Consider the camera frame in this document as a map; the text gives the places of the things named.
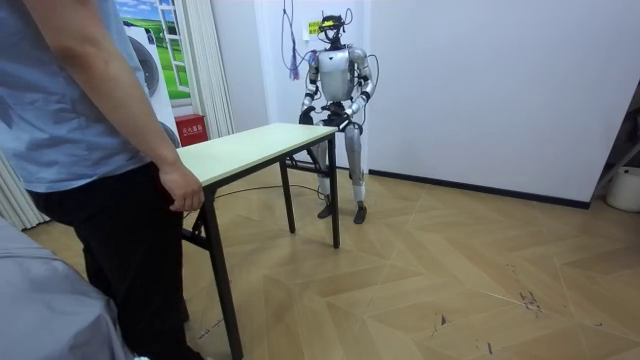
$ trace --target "red box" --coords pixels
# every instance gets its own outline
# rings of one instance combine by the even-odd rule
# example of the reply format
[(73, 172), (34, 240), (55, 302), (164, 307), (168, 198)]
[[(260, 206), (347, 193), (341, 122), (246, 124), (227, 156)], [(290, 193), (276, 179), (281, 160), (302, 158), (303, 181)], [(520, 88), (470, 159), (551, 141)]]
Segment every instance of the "red box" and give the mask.
[(204, 115), (192, 114), (176, 117), (180, 144), (189, 146), (209, 140)]

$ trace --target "humanoid robot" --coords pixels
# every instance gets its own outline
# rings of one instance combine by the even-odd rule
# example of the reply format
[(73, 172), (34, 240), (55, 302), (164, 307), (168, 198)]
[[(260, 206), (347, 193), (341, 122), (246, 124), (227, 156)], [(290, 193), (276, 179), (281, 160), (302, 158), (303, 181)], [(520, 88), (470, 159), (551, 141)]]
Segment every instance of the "humanoid robot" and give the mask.
[[(358, 205), (358, 210), (353, 219), (356, 224), (362, 224), (367, 216), (367, 207), (364, 204), (365, 185), (364, 172), (362, 170), (362, 143), (360, 136), (364, 129), (361, 124), (354, 122), (355, 114), (364, 109), (373, 96), (376, 84), (372, 78), (367, 53), (351, 45), (343, 45), (340, 37), (344, 30), (345, 22), (340, 15), (324, 16), (320, 31), (324, 33), (329, 48), (312, 52), (309, 60), (309, 83), (307, 92), (302, 102), (300, 124), (314, 125), (311, 113), (316, 110), (312, 105), (319, 88), (328, 104), (323, 106), (323, 111), (328, 111), (327, 118), (317, 122), (319, 126), (334, 126), (345, 134), (347, 159), (349, 161), (349, 178), (353, 185), (353, 197)], [(357, 96), (353, 96), (356, 85), (361, 89)], [(351, 101), (345, 108), (343, 102)], [(322, 170), (327, 169), (327, 144), (321, 143), (309, 152), (309, 157), (315, 166)], [(318, 213), (318, 218), (324, 219), (331, 215), (331, 194), (329, 178), (318, 175), (320, 191), (325, 195), (325, 207)]]

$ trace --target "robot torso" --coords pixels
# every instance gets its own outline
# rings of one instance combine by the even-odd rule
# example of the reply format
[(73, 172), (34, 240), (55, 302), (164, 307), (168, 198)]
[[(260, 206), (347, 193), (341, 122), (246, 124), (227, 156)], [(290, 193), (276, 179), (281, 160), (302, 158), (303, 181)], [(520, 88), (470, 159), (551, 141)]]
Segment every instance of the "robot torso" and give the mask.
[(327, 101), (342, 102), (351, 99), (356, 78), (355, 64), (349, 55), (349, 48), (320, 52), (318, 70), (322, 92)]

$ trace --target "white curtain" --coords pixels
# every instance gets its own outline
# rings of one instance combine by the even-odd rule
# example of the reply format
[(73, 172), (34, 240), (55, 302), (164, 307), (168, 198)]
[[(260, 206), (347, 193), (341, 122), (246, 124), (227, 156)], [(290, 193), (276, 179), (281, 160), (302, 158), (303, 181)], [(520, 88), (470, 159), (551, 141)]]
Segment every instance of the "white curtain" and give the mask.
[(22, 182), (0, 153), (0, 217), (18, 229), (28, 229), (49, 220), (40, 214), (22, 187)]
[(229, 90), (211, 1), (176, 0), (175, 5), (193, 109), (206, 116), (211, 138), (233, 134)]

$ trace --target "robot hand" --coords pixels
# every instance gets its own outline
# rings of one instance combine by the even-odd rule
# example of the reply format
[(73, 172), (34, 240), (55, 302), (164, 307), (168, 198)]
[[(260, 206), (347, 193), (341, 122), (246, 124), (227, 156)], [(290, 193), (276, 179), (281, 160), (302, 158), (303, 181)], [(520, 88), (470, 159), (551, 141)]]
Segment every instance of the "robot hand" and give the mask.
[(313, 117), (311, 116), (311, 113), (314, 111), (316, 111), (316, 108), (314, 106), (309, 106), (308, 108), (304, 109), (302, 114), (300, 114), (300, 120), (298, 121), (298, 123), (300, 125), (313, 125)]

